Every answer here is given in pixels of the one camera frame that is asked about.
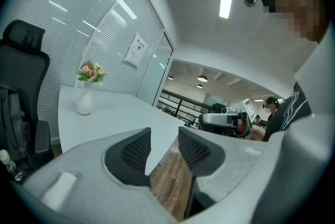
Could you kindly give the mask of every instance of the wooden floor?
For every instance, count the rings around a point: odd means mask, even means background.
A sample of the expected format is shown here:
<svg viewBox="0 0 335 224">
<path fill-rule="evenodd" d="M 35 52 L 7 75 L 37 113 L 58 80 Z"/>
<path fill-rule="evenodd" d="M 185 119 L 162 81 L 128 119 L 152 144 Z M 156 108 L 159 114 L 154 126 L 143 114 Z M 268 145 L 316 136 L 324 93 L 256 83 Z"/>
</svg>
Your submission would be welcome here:
<svg viewBox="0 0 335 224">
<path fill-rule="evenodd" d="M 60 145 L 51 147 L 55 158 L 62 154 Z M 183 220 L 192 175 L 179 152 L 178 138 L 149 176 L 153 196 L 176 220 Z"/>
</svg>

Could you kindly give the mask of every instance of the ceiling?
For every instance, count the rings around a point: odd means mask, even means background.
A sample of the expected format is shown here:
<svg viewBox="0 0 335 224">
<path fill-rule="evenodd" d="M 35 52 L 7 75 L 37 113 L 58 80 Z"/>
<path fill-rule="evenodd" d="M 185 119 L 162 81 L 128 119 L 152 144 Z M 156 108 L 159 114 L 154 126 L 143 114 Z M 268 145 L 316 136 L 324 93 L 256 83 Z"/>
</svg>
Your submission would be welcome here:
<svg viewBox="0 0 335 224">
<path fill-rule="evenodd" d="M 200 75 L 205 75 L 208 78 L 208 82 L 199 81 L 197 78 Z M 173 80 L 176 82 L 195 88 L 198 84 L 201 84 L 203 90 L 207 93 L 221 97 L 231 103 L 237 103 L 246 98 L 252 101 L 255 99 L 266 100 L 269 96 L 279 98 L 271 91 L 253 82 L 196 64 L 173 61 L 169 76 L 173 76 Z"/>
<path fill-rule="evenodd" d="M 168 0 L 168 4 L 180 47 L 191 43 L 222 54 L 252 56 L 252 61 L 262 62 L 264 70 L 283 67 L 293 76 L 316 46 L 287 31 L 284 20 L 263 13 L 261 1 L 249 8 L 244 0 L 232 0 L 228 19 L 218 16 L 220 0 Z"/>
</svg>

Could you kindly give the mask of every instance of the bottle cap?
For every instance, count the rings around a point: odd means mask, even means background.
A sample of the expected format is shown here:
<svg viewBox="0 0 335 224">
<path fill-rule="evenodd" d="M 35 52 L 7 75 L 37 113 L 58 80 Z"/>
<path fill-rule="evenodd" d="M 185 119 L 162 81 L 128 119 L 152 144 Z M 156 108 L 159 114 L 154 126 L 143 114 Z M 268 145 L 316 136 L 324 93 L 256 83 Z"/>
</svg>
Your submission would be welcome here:
<svg viewBox="0 0 335 224">
<path fill-rule="evenodd" d="M 6 150 L 0 150 L 0 160 L 4 165 L 9 163 L 10 156 Z"/>
</svg>

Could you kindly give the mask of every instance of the person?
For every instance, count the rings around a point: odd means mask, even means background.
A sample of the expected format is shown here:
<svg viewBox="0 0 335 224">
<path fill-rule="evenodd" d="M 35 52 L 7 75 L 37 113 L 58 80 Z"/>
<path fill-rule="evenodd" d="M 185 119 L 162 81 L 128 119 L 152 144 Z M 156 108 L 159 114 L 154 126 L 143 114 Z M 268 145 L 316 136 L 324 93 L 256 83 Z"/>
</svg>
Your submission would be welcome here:
<svg viewBox="0 0 335 224">
<path fill-rule="evenodd" d="M 256 116 L 255 120 L 253 121 L 253 124 L 257 125 L 261 122 L 261 117 L 259 115 Z"/>
<path fill-rule="evenodd" d="M 279 101 L 276 98 L 271 96 L 265 101 L 265 103 L 263 104 L 263 108 L 270 109 L 271 114 L 267 119 L 267 123 L 269 123 L 272 116 L 275 114 L 275 112 L 279 108 Z"/>
<path fill-rule="evenodd" d="M 326 13 L 324 0 L 261 0 L 269 13 L 280 14 L 289 24 L 289 30 L 295 31 L 309 41 L 327 45 L 332 33 L 332 24 Z M 286 130 L 290 124 L 311 114 L 309 103 L 298 83 L 294 85 L 292 95 L 281 103 L 266 130 L 253 126 L 246 139 L 268 141 L 273 133 Z"/>
</svg>

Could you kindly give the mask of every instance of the black bag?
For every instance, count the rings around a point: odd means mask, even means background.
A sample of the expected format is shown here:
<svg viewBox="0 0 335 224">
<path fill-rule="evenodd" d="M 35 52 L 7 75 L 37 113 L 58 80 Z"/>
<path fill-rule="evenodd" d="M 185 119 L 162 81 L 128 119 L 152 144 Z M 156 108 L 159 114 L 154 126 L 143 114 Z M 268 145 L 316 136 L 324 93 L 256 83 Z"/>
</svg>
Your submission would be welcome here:
<svg viewBox="0 0 335 224">
<path fill-rule="evenodd" d="M 29 156 L 29 122 L 24 121 L 24 116 L 18 93 L 0 85 L 0 150 L 8 151 L 19 165 Z"/>
</svg>

